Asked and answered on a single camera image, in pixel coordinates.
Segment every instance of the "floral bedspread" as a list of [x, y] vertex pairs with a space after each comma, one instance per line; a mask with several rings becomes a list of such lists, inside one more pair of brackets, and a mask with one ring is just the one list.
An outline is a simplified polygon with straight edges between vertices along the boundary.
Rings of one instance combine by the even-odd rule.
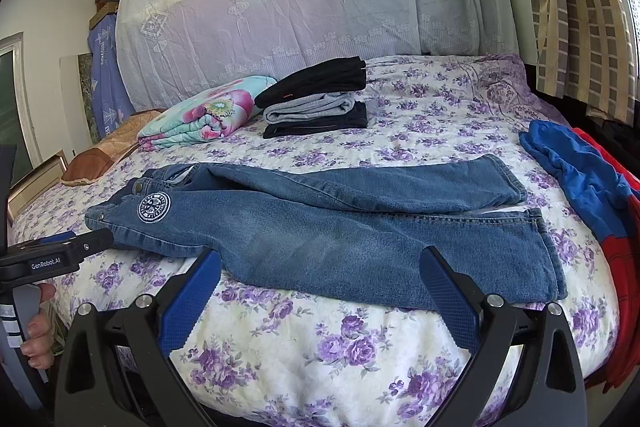
[[[618, 327], [609, 266], [558, 183], [527, 155], [518, 131], [530, 120], [564, 123], [527, 87], [519, 58], [375, 58], [367, 62], [369, 128], [262, 139], [253, 120], [224, 139], [135, 153], [87, 187], [58, 185], [15, 223], [16, 239], [86, 232], [84, 210], [145, 169], [176, 162], [233, 162], [291, 172], [353, 166], [453, 162], [500, 156], [529, 190], [566, 273], [561, 303], [584, 375], [607, 359]], [[69, 324], [85, 301], [99, 309], [155, 294], [192, 260], [108, 250], [54, 281], [54, 304]], [[480, 423], [497, 415], [516, 367], [512, 352]], [[219, 411], [271, 426], [422, 426], [469, 358], [437, 313], [342, 302], [244, 285], [223, 274], [184, 347], [171, 359], [194, 395]]]

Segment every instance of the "folded clothes stack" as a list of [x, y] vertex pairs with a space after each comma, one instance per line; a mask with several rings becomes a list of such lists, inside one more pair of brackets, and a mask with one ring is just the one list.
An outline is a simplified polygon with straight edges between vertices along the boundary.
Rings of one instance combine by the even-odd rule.
[[360, 57], [333, 58], [290, 74], [255, 99], [268, 123], [263, 136], [365, 128], [367, 108], [353, 94], [365, 86]]

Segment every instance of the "jeans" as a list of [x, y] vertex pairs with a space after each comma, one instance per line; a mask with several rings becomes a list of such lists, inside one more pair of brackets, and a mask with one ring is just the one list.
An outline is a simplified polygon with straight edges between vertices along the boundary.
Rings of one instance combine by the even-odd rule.
[[130, 180], [85, 221], [110, 229], [123, 247], [171, 257], [213, 249], [243, 283], [358, 303], [434, 309], [418, 271], [429, 245], [486, 293], [512, 302], [564, 298], [538, 208], [471, 213], [526, 198], [493, 155], [307, 174], [178, 164]]

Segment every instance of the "blue clothing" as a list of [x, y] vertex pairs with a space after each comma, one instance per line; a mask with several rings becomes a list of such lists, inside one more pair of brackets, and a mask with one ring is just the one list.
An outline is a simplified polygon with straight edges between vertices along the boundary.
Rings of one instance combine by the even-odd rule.
[[493, 155], [306, 174], [178, 164], [130, 180], [85, 221], [123, 247], [171, 257], [216, 250], [243, 283], [358, 303], [434, 309], [418, 266], [429, 245], [486, 293], [562, 299], [564, 274], [539, 209], [469, 214], [526, 198]]
[[116, 16], [105, 15], [89, 32], [91, 105], [100, 138], [115, 131], [134, 112], [118, 69], [115, 42]]
[[609, 236], [635, 235], [629, 198], [640, 194], [574, 131], [557, 123], [533, 120], [529, 131], [520, 133], [520, 143], [558, 180], [566, 199], [600, 244]]

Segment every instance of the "checkered curtain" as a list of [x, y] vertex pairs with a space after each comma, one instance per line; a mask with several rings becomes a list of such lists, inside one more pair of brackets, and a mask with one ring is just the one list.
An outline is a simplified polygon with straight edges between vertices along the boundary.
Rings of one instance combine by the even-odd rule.
[[633, 124], [636, 79], [621, 0], [531, 0], [537, 88]]

